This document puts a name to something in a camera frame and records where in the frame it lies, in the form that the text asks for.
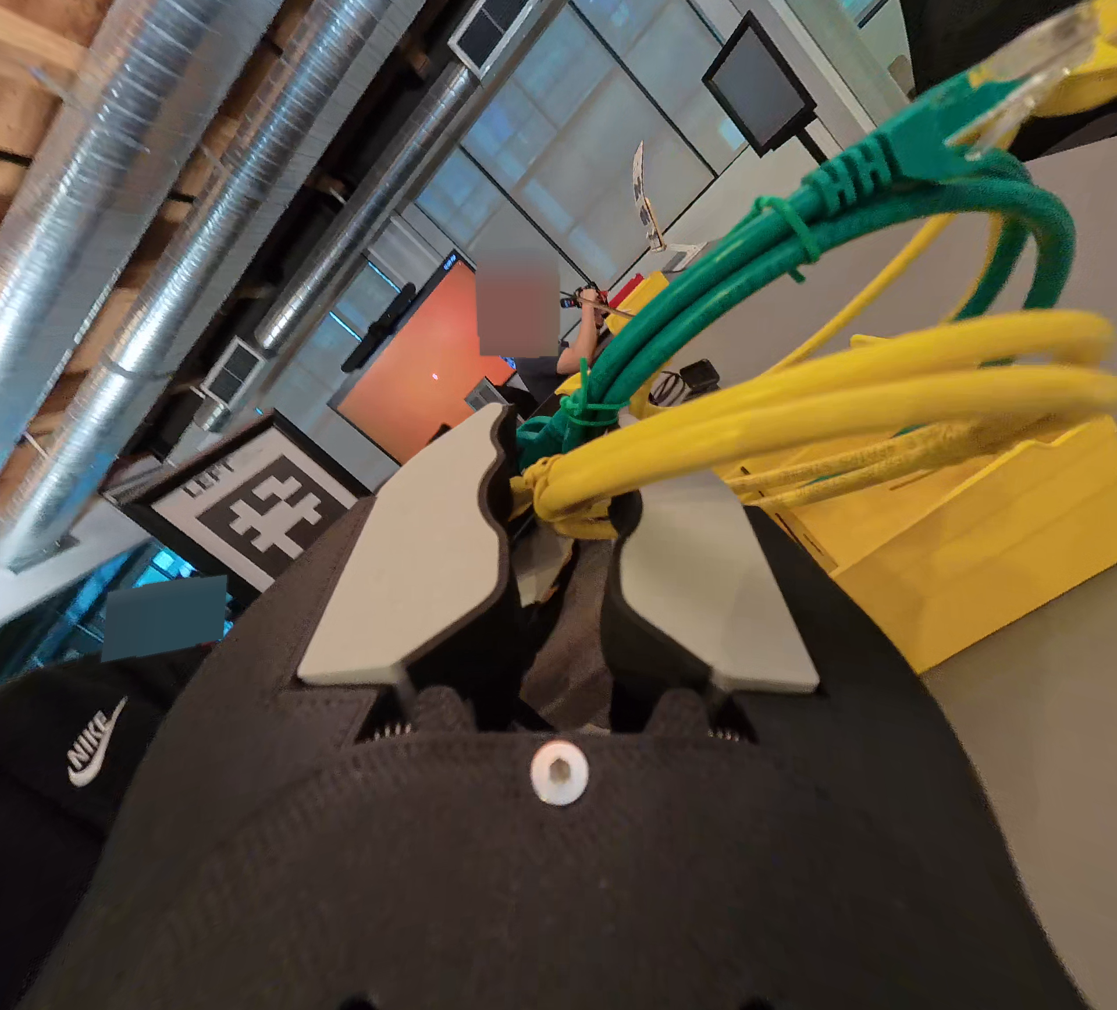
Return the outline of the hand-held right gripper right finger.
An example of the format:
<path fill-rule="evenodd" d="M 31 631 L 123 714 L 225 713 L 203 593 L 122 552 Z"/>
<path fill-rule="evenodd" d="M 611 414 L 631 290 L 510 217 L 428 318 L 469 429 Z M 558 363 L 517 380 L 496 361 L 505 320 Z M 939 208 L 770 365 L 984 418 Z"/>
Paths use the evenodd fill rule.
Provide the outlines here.
<path fill-rule="evenodd" d="M 713 471 L 615 496 L 602 652 L 627 696 L 805 695 L 820 676 L 750 517 Z"/>

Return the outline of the green zip tie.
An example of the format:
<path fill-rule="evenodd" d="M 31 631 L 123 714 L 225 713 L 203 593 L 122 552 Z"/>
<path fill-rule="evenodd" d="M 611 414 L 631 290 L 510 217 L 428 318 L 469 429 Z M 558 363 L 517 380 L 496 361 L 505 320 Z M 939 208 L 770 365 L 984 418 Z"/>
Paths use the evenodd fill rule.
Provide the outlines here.
<path fill-rule="evenodd" d="M 590 394 L 590 366 L 583 358 L 579 369 L 558 387 L 561 451 L 574 450 L 614 427 L 628 402 L 596 401 Z"/>
<path fill-rule="evenodd" d="M 765 248 L 758 254 L 754 258 L 755 263 L 775 252 L 789 239 L 793 239 L 799 244 L 803 263 L 813 265 L 820 260 L 824 251 L 821 242 L 817 240 L 817 235 L 812 234 L 811 227 L 787 200 L 775 196 L 760 196 L 753 202 L 750 217 L 758 218 L 765 211 L 774 212 L 784 223 L 784 227 L 787 228 L 787 232 L 777 239 L 773 246 Z"/>

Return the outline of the silver ventilation duct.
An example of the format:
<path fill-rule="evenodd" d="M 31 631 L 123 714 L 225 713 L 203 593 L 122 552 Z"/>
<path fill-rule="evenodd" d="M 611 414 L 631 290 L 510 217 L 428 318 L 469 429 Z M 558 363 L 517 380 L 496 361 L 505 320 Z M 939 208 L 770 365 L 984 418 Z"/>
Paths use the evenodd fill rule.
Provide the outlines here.
<path fill-rule="evenodd" d="M 510 74 L 566 1 L 540 0 L 484 80 L 476 80 L 454 56 L 256 326 L 252 345 L 266 359 L 280 358 L 313 330 L 315 321 L 355 277 L 364 250 L 409 191 L 418 187 L 420 173 L 431 171 L 436 158 L 461 136 L 468 114 L 483 109 L 497 80 Z"/>
<path fill-rule="evenodd" d="M 113 2 L 2 221 L 2 463 L 283 1 Z"/>
<path fill-rule="evenodd" d="M 238 246 L 284 208 L 426 0 L 311 0 L 111 343 L 79 383 L 45 458 L 2 509 L 2 566 L 49 554 L 225 301 Z"/>

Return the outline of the square air vent grille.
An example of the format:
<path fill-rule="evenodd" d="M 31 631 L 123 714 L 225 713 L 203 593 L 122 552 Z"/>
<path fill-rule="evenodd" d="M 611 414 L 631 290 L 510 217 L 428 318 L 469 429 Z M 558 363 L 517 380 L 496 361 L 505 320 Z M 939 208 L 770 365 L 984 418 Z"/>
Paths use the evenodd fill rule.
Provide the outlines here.
<path fill-rule="evenodd" d="M 202 380 L 201 396 L 223 410 L 232 409 L 266 361 L 257 347 L 235 336 Z"/>
<path fill-rule="evenodd" d="M 540 0 L 476 0 L 449 36 L 454 56 L 476 80 L 502 60 Z"/>

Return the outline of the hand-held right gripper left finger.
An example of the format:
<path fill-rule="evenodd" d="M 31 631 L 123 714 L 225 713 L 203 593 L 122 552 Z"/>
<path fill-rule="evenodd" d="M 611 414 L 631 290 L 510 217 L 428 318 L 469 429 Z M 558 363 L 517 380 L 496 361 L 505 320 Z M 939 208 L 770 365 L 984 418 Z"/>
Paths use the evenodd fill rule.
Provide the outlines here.
<path fill-rule="evenodd" d="M 421 659 L 517 606 L 507 528 L 515 431 L 509 404 L 485 404 L 380 487 L 300 658 L 300 682 L 416 682 Z"/>

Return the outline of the small black device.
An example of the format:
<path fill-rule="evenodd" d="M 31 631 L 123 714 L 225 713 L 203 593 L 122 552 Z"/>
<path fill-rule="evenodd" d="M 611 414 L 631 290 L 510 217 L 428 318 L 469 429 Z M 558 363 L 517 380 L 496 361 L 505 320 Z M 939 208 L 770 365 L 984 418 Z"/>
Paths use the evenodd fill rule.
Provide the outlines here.
<path fill-rule="evenodd" d="M 698 360 L 679 370 L 663 370 L 649 391 L 649 403 L 674 407 L 717 391 L 719 374 L 712 362 Z"/>

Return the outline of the white paper sign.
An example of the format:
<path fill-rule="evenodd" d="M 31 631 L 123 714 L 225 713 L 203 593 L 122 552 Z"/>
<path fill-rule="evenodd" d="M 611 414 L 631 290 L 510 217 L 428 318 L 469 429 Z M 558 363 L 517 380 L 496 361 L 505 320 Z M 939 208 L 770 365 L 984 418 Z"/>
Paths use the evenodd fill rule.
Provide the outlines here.
<path fill-rule="evenodd" d="M 638 215 L 648 247 L 653 252 L 663 252 L 667 242 L 660 230 L 650 198 L 646 190 L 645 180 L 645 140 L 641 140 L 634 149 L 634 158 L 631 165 L 631 185 L 634 192 L 634 209 Z"/>

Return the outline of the yellow plastic bin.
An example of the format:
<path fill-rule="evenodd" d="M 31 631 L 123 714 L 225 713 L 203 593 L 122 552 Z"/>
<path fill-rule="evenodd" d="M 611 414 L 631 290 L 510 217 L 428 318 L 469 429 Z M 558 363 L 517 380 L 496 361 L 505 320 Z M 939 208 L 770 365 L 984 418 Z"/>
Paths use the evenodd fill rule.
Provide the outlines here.
<path fill-rule="evenodd" d="M 926 671 L 1116 560 L 1115 421 L 763 514 Z"/>

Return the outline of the small monitor on stand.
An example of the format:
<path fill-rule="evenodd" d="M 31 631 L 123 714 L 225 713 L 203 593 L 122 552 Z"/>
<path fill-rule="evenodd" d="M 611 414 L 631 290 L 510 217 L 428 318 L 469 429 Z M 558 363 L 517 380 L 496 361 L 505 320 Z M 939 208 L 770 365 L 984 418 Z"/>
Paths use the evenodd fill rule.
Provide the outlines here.
<path fill-rule="evenodd" d="M 758 158 L 796 139 L 817 165 L 825 163 L 806 132 L 817 122 L 817 101 L 754 12 L 744 15 L 703 83 Z"/>

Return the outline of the black video bar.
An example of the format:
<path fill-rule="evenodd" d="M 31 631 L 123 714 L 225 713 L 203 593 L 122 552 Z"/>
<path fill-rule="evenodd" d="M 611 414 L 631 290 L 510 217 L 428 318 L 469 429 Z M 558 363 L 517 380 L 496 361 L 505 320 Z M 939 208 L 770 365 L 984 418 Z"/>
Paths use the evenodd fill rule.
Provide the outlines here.
<path fill-rule="evenodd" d="M 417 295 L 418 290 L 412 282 L 408 282 L 401 290 L 398 290 L 394 299 L 386 305 L 386 308 L 380 314 L 378 320 L 369 325 L 367 332 L 364 333 L 356 346 L 342 362 L 341 370 L 343 374 L 349 375 L 367 364 L 386 339 L 397 332 L 400 322 L 414 303 Z"/>

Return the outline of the large orange wall screen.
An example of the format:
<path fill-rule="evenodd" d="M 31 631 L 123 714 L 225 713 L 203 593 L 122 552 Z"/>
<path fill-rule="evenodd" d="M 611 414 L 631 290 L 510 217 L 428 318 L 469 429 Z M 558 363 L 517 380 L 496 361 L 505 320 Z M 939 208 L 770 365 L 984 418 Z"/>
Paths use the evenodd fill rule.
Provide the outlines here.
<path fill-rule="evenodd" d="M 351 371 L 330 407 L 397 464 L 472 415 L 502 403 L 510 359 L 484 358 L 476 271 L 452 251 L 426 280 L 397 327 Z"/>

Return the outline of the person's black sweater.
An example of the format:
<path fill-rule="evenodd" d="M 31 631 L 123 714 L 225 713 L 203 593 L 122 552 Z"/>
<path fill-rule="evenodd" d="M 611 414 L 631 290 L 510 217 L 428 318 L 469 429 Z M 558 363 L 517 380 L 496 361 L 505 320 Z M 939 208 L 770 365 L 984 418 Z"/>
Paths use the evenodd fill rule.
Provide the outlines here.
<path fill-rule="evenodd" d="M 1 1006 L 71 920 L 157 728 L 212 652 L 83 656 L 1 687 Z"/>

